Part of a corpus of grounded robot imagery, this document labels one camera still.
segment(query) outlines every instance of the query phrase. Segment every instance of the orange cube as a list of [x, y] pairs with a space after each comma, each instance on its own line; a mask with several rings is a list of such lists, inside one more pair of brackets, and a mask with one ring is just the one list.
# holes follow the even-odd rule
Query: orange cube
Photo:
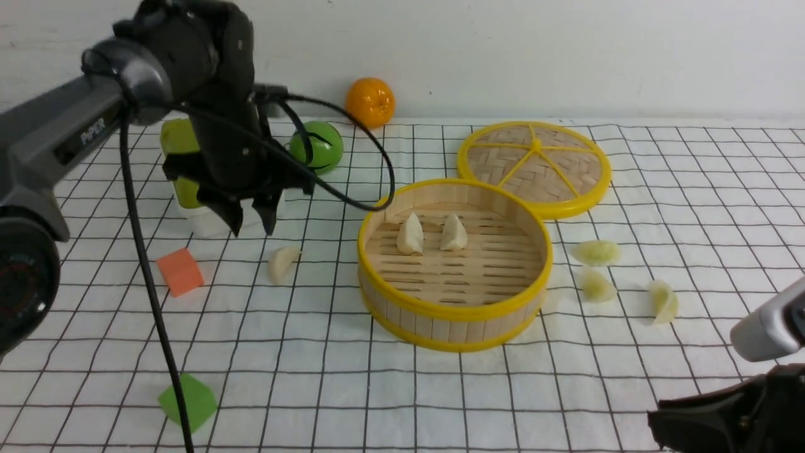
[[187, 248], [159, 258], [156, 265], [173, 297], [179, 297], [204, 284], [201, 269]]

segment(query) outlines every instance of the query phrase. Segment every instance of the green cube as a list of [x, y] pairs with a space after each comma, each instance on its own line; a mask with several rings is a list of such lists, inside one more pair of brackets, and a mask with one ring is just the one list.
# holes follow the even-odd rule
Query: green cube
[[[184, 404], [188, 407], [190, 431], [195, 433], [218, 410], [218, 404], [213, 391], [195, 377], [186, 373], [182, 374], [179, 376], [179, 383], [184, 392]], [[168, 418], [175, 424], [181, 425], [179, 405], [176, 404], [173, 385], [159, 395], [159, 405], [162, 406], [162, 411]]]

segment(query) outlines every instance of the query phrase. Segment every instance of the black wire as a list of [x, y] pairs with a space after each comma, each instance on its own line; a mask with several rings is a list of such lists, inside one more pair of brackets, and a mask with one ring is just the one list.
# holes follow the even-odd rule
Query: black wire
[[142, 229], [140, 228], [140, 218], [137, 214], [137, 198], [134, 195], [134, 183], [132, 182], [131, 167], [129, 166], [129, 114], [130, 112], [123, 114], [123, 120], [120, 125], [120, 166], [123, 171], [123, 186], [126, 188], [126, 204], [129, 207], [131, 234], [134, 237], [134, 246], [137, 248], [137, 257], [140, 261], [142, 278], [146, 282], [148, 301], [151, 303], [154, 325], [159, 335], [159, 345], [162, 346], [162, 352], [165, 355], [165, 362], [167, 363], [167, 371], [168, 374], [171, 375], [173, 392], [176, 396], [176, 406], [179, 409], [182, 436], [184, 437], [184, 450], [187, 453], [193, 453], [193, 438], [190, 430], [188, 407], [184, 400], [184, 391], [182, 390], [181, 379], [179, 377], [179, 369], [176, 367], [176, 359], [171, 351], [171, 342], [167, 337], [165, 321], [162, 318], [162, 310], [159, 308], [159, 297], [157, 296], [156, 286], [154, 285], [154, 276], [151, 275], [151, 266], [148, 261], [145, 241], [142, 238]]
[[304, 146], [304, 154], [305, 154], [305, 164], [310, 165], [313, 161], [313, 143], [310, 141], [310, 134], [308, 130], [305, 129], [304, 124], [302, 124], [302, 120], [293, 111], [291, 106], [286, 104], [285, 102], [278, 102], [279, 108], [288, 115], [288, 118], [291, 120], [291, 123], [294, 123], [294, 127], [296, 131], [299, 133], [299, 137], [302, 138], [302, 145]]
[[[263, 139], [263, 137], [256, 135], [255, 133], [241, 127], [240, 125], [229, 121], [226, 118], [222, 118], [216, 114], [210, 114], [209, 112], [194, 109], [187, 106], [181, 106], [178, 104], [171, 104], [169, 102], [141, 102], [138, 104], [138, 107], [142, 108], [143, 106], [156, 106], [164, 109], [170, 109], [179, 111], [185, 114], [195, 115], [201, 118], [205, 118], [208, 121], [213, 121], [215, 123], [223, 124], [233, 131], [236, 131], [242, 134], [247, 139], [251, 139], [256, 144], [260, 145], [264, 148], [267, 152], [271, 152], [275, 158], [279, 158], [280, 160], [284, 160], [287, 164], [295, 167], [298, 171], [304, 174], [306, 177], [313, 180], [319, 186], [321, 186], [324, 190], [327, 190], [330, 194], [334, 197], [342, 200], [344, 203], [356, 207], [361, 210], [366, 211], [373, 211], [378, 212], [384, 210], [388, 207], [392, 200], [394, 199], [394, 193], [396, 192], [396, 184], [394, 182], [394, 166], [391, 163], [391, 158], [389, 157], [386, 150], [383, 149], [383, 146], [380, 144], [378, 139], [372, 134], [372, 132], [367, 128], [363, 123], [361, 123], [357, 118], [352, 116], [349, 112], [344, 109], [341, 109], [339, 106], [331, 104], [326, 101], [321, 101], [319, 99], [314, 98], [307, 98], [304, 96], [299, 95], [283, 95], [281, 98], [272, 98], [272, 102], [277, 102], [280, 108], [288, 115], [291, 121], [294, 123], [294, 127], [297, 129], [299, 134], [302, 137], [303, 144], [305, 146], [306, 154], [308, 154], [307, 158], [310, 160], [312, 156], [310, 156], [310, 152], [312, 151], [312, 146], [310, 144], [310, 138], [305, 131], [299, 116], [293, 109], [287, 104], [287, 101], [300, 101], [300, 102], [310, 102], [313, 104], [317, 104], [320, 106], [328, 107], [332, 110], [338, 111], [347, 117], [356, 127], [360, 128], [369, 139], [374, 143], [374, 145], [380, 151], [384, 161], [386, 162], [386, 167], [389, 171], [389, 183], [390, 183], [390, 191], [389, 196], [385, 202], [381, 205], [376, 206], [369, 206], [363, 203], [360, 203], [342, 192], [338, 191], [330, 184], [319, 178], [311, 169], [307, 167], [307, 165], [302, 164], [294, 157], [290, 156], [284, 148], [277, 142], [276, 139], [272, 139], [271, 141], [267, 142]], [[131, 167], [129, 163], [129, 150], [128, 150], [128, 132], [129, 132], [129, 116], [130, 112], [127, 111], [124, 113], [121, 126], [120, 126], [120, 165], [121, 170], [123, 171], [123, 185], [126, 190], [126, 204], [128, 205], [129, 209], [129, 221], [131, 224], [131, 232], [134, 237], [134, 245], [137, 248], [137, 257], [139, 258], [140, 269], [142, 271], [142, 277], [146, 284], [146, 290], [148, 292], [148, 300], [151, 303], [151, 312], [154, 315], [154, 324], [156, 326], [157, 334], [159, 336], [159, 345], [162, 347], [163, 354], [165, 355], [165, 362], [167, 364], [168, 374], [171, 376], [171, 383], [173, 385], [174, 394], [176, 398], [176, 405], [179, 410], [179, 418], [180, 418], [180, 425], [182, 427], [182, 436], [184, 438], [184, 448], [187, 453], [193, 453], [193, 439], [192, 439], [192, 432], [190, 430], [190, 420], [188, 417], [188, 408], [187, 402], [184, 400], [184, 391], [182, 390], [181, 386], [181, 379], [179, 375], [179, 369], [176, 367], [176, 360], [171, 351], [171, 343], [170, 339], [167, 337], [167, 330], [165, 328], [165, 322], [162, 317], [162, 310], [159, 307], [159, 297], [156, 293], [156, 286], [154, 284], [154, 277], [151, 274], [151, 266], [149, 265], [148, 254], [145, 248], [145, 241], [142, 237], [142, 229], [140, 227], [139, 215], [137, 213], [137, 199], [134, 195], [134, 183], [132, 181], [131, 176]]]
[[318, 99], [313, 99], [313, 98], [306, 98], [304, 96], [298, 96], [298, 95], [289, 95], [289, 96], [287, 96], [287, 99], [292, 100], [292, 101], [301, 101], [301, 102], [310, 102], [310, 103], [314, 103], [314, 104], [319, 104], [319, 105], [322, 105], [322, 106], [327, 106], [327, 107], [333, 108], [336, 111], [340, 111], [340, 112], [344, 113], [345, 116], [347, 118], [349, 118], [349, 120], [352, 121], [358, 128], [360, 128], [362, 131], [364, 131], [369, 136], [369, 139], [372, 141], [372, 143], [374, 143], [374, 145], [380, 151], [380, 154], [382, 155], [384, 161], [386, 162], [386, 168], [389, 171], [389, 184], [390, 184], [391, 188], [389, 190], [388, 198], [382, 204], [380, 204], [380, 205], [375, 204], [374, 206], [366, 205], [364, 203], [361, 203], [361, 202], [359, 202], [359, 201], [357, 201], [357, 200], [355, 200], [353, 198], [350, 198], [350, 197], [344, 195], [338, 189], [332, 187], [326, 181], [324, 181], [320, 177], [318, 177], [318, 175], [316, 175], [307, 165], [299, 162], [296, 158], [294, 158], [293, 156], [288, 154], [288, 152], [285, 151], [285, 148], [278, 147], [277, 145], [275, 145], [275, 144], [273, 144], [271, 142], [267, 142], [260, 135], [257, 135], [255, 133], [253, 133], [252, 131], [249, 131], [248, 129], [240, 126], [239, 124], [236, 124], [236, 123], [228, 120], [227, 118], [223, 118], [223, 117], [221, 117], [221, 116], [219, 116], [217, 114], [211, 114], [211, 113], [209, 113], [207, 111], [196, 109], [196, 108], [193, 108], [193, 107], [182, 106], [180, 104], [174, 104], [174, 103], [162, 102], [162, 101], [138, 102], [137, 107], [138, 108], [143, 108], [144, 106], [153, 106], [153, 107], [158, 107], [158, 108], [162, 108], [162, 109], [175, 110], [175, 111], [178, 111], [178, 112], [182, 112], [184, 114], [197, 116], [197, 117], [200, 117], [200, 118], [204, 118], [204, 119], [206, 119], [208, 121], [223, 124], [223, 125], [229, 127], [230, 129], [232, 129], [233, 131], [236, 131], [237, 133], [243, 135], [247, 139], [250, 139], [253, 142], [255, 142], [256, 144], [260, 145], [267, 152], [271, 152], [273, 157], [276, 157], [276, 158], [278, 158], [280, 160], [283, 160], [286, 164], [289, 164], [291, 167], [294, 167], [297, 171], [301, 172], [308, 179], [313, 180], [318, 186], [320, 186], [322, 189], [328, 191], [331, 195], [333, 195], [335, 198], [338, 198], [342, 202], [344, 202], [344, 203], [346, 203], [346, 204], [348, 204], [348, 205], [350, 205], [352, 207], [358, 208], [359, 210], [364, 210], [364, 211], [369, 211], [369, 212], [380, 212], [380, 211], [385, 210], [387, 207], [389, 207], [391, 205], [391, 202], [394, 200], [394, 194], [396, 192], [396, 186], [397, 186], [395, 181], [394, 181], [394, 166], [391, 163], [391, 158], [389, 157], [388, 153], [386, 152], [385, 149], [383, 149], [383, 145], [381, 145], [380, 142], [378, 141], [378, 139], [374, 136], [374, 134], [372, 134], [372, 131], [370, 131], [369, 128], [367, 128], [363, 123], [361, 123], [358, 119], [356, 119], [354, 116], [352, 116], [349, 112], [346, 112], [346, 110], [343, 110], [340, 107], [335, 106], [333, 104], [330, 104], [328, 102], [320, 101]]

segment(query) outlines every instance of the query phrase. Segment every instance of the steamer basket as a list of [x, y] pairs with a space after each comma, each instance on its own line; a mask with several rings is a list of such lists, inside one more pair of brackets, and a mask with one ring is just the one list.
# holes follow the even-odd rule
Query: steamer basket
[[[414, 211], [422, 256], [397, 249]], [[444, 220], [458, 214], [469, 236], [461, 251], [439, 249]], [[553, 263], [542, 221], [504, 190], [438, 179], [400, 189], [370, 213], [358, 235], [358, 280], [366, 308], [399, 338], [440, 351], [480, 351], [505, 343], [539, 312]]]
[[612, 176], [606, 154], [592, 140], [537, 122], [500, 123], [475, 132], [461, 144], [457, 168], [463, 179], [495, 185], [550, 219], [598, 204]]

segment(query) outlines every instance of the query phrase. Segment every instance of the green ball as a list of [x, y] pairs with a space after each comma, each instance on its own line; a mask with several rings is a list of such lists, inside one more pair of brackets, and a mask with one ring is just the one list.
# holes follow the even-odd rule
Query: green ball
[[[332, 171], [344, 155], [344, 140], [336, 128], [324, 121], [309, 121], [304, 124], [305, 131], [310, 137], [310, 144], [313, 149], [313, 160], [308, 167], [317, 175], [322, 175]], [[292, 156], [299, 162], [305, 163], [308, 154], [304, 149], [304, 142], [299, 132], [294, 132], [291, 137], [289, 149]]]

